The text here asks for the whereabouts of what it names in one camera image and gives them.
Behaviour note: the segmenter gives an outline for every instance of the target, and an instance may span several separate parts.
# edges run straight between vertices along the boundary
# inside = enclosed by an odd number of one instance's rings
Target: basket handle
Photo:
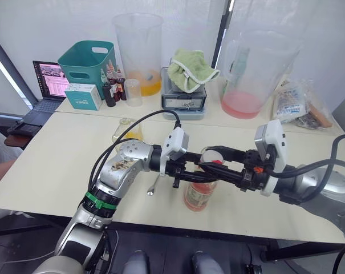
[[[69,71],[69,76],[75,79],[90,79],[90,75],[86,72]]]
[[[91,51],[93,53],[108,54],[109,49],[107,49],[107,43],[103,41],[92,41]]]

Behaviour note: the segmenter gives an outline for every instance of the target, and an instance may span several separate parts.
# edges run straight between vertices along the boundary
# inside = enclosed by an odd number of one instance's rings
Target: white table
[[[218,78],[206,84],[207,99],[205,101],[205,117],[202,120],[186,120],[184,123],[189,124],[203,124],[209,126],[223,126],[223,127],[239,127],[256,129],[262,124],[266,124],[271,120],[271,113],[273,108],[273,98],[271,97],[264,105],[263,109],[254,119],[244,120],[234,118],[225,113],[221,107],[221,94],[224,85],[224,79]],[[70,101],[65,99],[63,103],[57,108],[57,112],[88,114],[108,117],[129,117],[139,119],[142,116],[160,110],[161,95],[160,93],[153,96],[143,97],[143,105],[140,107],[130,107],[125,101],[116,102],[115,107],[108,107],[103,101],[101,108],[98,111],[94,110],[77,110],[72,107]],[[150,117],[153,121],[166,121],[162,115]],[[283,128],[286,132],[302,132],[319,135],[337,136],[343,133],[342,129],[334,124],[332,128],[323,131],[308,130],[306,128],[298,127],[293,124],[284,124]]]
[[[55,113],[31,141],[0,182],[0,208],[49,215],[72,216],[87,190],[88,177],[96,158],[110,145],[119,118],[72,113]],[[189,151],[224,145],[254,148],[255,130],[239,127],[203,126],[183,123],[190,135]],[[144,139],[161,144],[173,122],[144,121]],[[333,136],[287,132],[289,164],[297,166],[328,158]],[[345,160],[345,140],[338,151]],[[335,167],[345,174],[345,169]],[[241,192],[219,182],[202,212],[186,208],[182,197],[186,182],[172,188],[173,178],[164,178],[154,196],[148,187],[157,173],[141,172],[115,213],[115,220],[198,229],[236,235],[302,241],[345,243],[342,233],[329,221],[305,210],[282,203],[277,195]]]

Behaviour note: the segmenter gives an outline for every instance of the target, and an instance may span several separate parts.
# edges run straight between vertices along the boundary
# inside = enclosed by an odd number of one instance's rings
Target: cable
[[[106,272],[104,274],[109,274],[110,270],[111,270],[111,267],[113,265],[113,259],[114,259],[114,254],[116,252],[116,249],[117,249],[117,245],[119,244],[119,233],[117,232],[117,230],[115,231],[115,234],[116,234],[116,244],[115,244],[115,247],[114,247],[114,250],[113,250],[113,254],[111,255],[110,257],[110,252],[111,252],[111,243],[110,243],[110,239],[109,239],[109,234],[108,232],[106,232],[106,234],[108,235],[108,246],[109,246],[109,266],[106,270]]]
[[[176,127],[180,127],[181,126],[181,123],[180,123],[180,118],[178,117],[177,113],[174,112],[173,110],[157,110],[155,112],[152,112],[150,114],[147,114],[146,116],[143,116],[142,118],[140,118],[139,120],[137,120],[136,122],[134,122],[134,124],[132,124],[130,127],[128,127],[114,142],[113,145],[111,145],[110,147],[108,147],[98,158],[98,160],[96,161],[93,169],[92,169],[92,172],[91,172],[91,175],[90,175],[90,179],[88,181],[88,190],[90,191],[92,186],[95,184],[106,160],[108,159],[109,155],[111,154],[112,150],[114,149],[114,147],[120,143],[121,139],[124,137],[125,134],[127,134],[132,128],[134,128],[137,124],[139,124],[140,122],[146,120],[147,118],[151,117],[151,116],[154,116],[156,114],[159,114],[159,113],[164,113],[164,112],[167,112],[167,113],[171,113],[175,116],[176,118],[176,121],[175,121],[175,124],[174,124],[174,128]],[[101,158],[104,157],[103,161],[101,162],[95,176],[94,176],[94,172],[96,170],[96,167],[99,163],[99,161],[101,160]]]
[[[338,144],[341,140],[345,139],[345,134],[338,136],[336,139],[334,139],[333,143],[332,143],[332,150],[331,150],[331,159],[336,159],[337,157],[337,150],[338,150]],[[320,184],[317,186],[317,188],[315,190],[313,190],[312,193],[310,193],[308,196],[304,197],[302,199],[302,203],[307,202],[311,199],[313,199],[314,197],[316,197],[326,186],[332,171],[333,171],[333,164],[329,164],[326,172],[324,173],[323,179],[320,182]]]
[[[90,174],[90,178],[89,178],[89,181],[88,181],[88,190],[90,191],[91,190],[91,186],[92,186],[92,182],[93,182],[93,179],[94,179],[94,173],[95,173],[95,170],[96,168],[98,167],[98,164],[100,162],[100,160],[106,155],[106,153],[108,153],[108,151],[110,150],[110,152],[115,148],[116,145],[120,144],[120,143],[123,143],[123,142],[126,142],[126,141],[130,141],[130,140],[136,140],[135,138],[126,138],[126,139],[123,139],[123,140],[120,140],[118,142],[115,142],[114,144],[112,144],[111,146],[109,146],[99,157],[98,159],[96,160],[92,170],[91,170],[91,174]]]
[[[299,274],[299,272],[296,271],[296,270],[294,269],[294,267],[292,267],[287,261],[284,261],[284,263],[286,263],[286,265],[287,265],[294,273]]]
[[[39,260],[39,259],[41,259],[41,258],[47,257],[47,256],[49,256],[49,255],[51,255],[51,254],[53,254],[53,253],[54,253],[54,251],[49,252],[48,254],[45,254],[45,255],[43,255],[43,256],[41,256],[41,257],[37,257],[37,258],[33,258],[33,259],[27,259],[27,260],[20,260],[20,261],[3,261],[3,262],[0,263],[0,265],[2,265],[2,264],[24,263],[24,262],[26,262],[26,261],[35,261],[35,260]]]
[[[341,262],[341,259],[342,259],[344,254],[345,254],[345,246],[341,249],[341,251],[337,255],[337,258],[336,258],[334,265],[333,265],[332,274],[337,274],[339,263]]]
[[[246,246],[248,247],[248,251],[250,252],[250,264],[252,264],[252,262],[253,262],[252,251],[251,251],[251,248],[248,244],[246,244]]]
[[[318,167],[323,167],[326,165],[337,165],[337,166],[342,166],[345,167],[345,161],[342,160],[337,160],[337,159],[325,159],[325,160],[321,160],[318,162],[314,162],[311,164],[308,164],[307,166],[301,167],[301,168],[297,168],[294,171],[289,171],[289,172],[281,172],[281,173],[276,173],[271,169],[266,169],[266,173],[269,174],[272,177],[275,178],[280,178],[280,179],[284,179],[284,178],[292,178],[292,177],[297,177],[299,175],[302,175],[304,173],[307,173],[309,171],[312,171]]]

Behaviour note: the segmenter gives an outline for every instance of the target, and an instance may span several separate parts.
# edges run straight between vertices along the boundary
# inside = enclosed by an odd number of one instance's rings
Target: green towel
[[[180,90],[191,93],[196,91],[200,85],[217,77],[220,71],[211,68],[205,62],[202,51],[178,49],[171,59],[167,73]]]

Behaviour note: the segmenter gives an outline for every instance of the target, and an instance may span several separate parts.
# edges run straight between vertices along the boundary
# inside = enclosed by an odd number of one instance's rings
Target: laptop keyboard
[[[33,110],[53,113],[60,104],[60,101],[42,100],[39,104],[35,105]]]

